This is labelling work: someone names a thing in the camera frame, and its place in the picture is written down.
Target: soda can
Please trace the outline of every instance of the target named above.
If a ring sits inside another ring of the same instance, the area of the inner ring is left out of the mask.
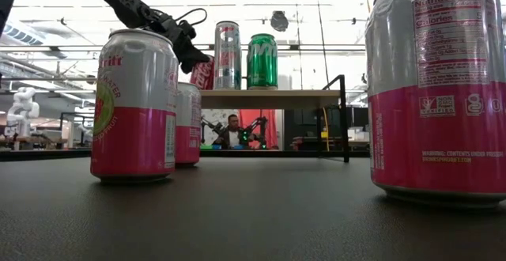
[[[214,57],[209,56],[209,62],[198,62],[191,71],[190,83],[201,90],[212,90],[214,81]]]
[[[150,181],[175,169],[178,60],[153,32],[115,31],[100,53],[91,173]]]
[[[397,199],[506,199],[500,0],[375,0],[366,29],[372,181]]]
[[[176,167],[193,166],[200,160],[201,96],[196,85],[179,82],[176,116]]]
[[[214,89],[240,90],[241,49],[239,25],[232,21],[216,24],[214,37]]]
[[[278,90],[278,45],[272,35],[251,37],[247,46],[247,89]]]

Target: wooden shelf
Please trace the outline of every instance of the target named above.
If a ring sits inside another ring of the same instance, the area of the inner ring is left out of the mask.
[[[202,108],[296,109],[338,104],[338,90],[202,90]]]

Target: barcode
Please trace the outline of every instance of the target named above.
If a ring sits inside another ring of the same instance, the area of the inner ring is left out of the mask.
[[[174,128],[175,116],[167,115],[165,119],[165,164],[174,161]]]

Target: pink label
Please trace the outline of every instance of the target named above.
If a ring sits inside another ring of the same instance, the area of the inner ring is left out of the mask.
[[[166,129],[175,124],[175,115],[155,109],[114,108],[107,126],[93,137],[91,173],[144,176],[173,172],[172,153],[166,157]],[[167,140],[173,141],[174,132],[169,133]]]
[[[200,127],[176,127],[176,163],[200,160]]]
[[[506,193],[506,83],[411,86],[369,107],[375,183]]]

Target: gray table surface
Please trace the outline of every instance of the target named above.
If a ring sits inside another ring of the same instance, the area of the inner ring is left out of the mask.
[[[89,159],[0,164],[0,260],[504,260],[506,209],[394,202],[369,160],[205,158],[104,186]]]

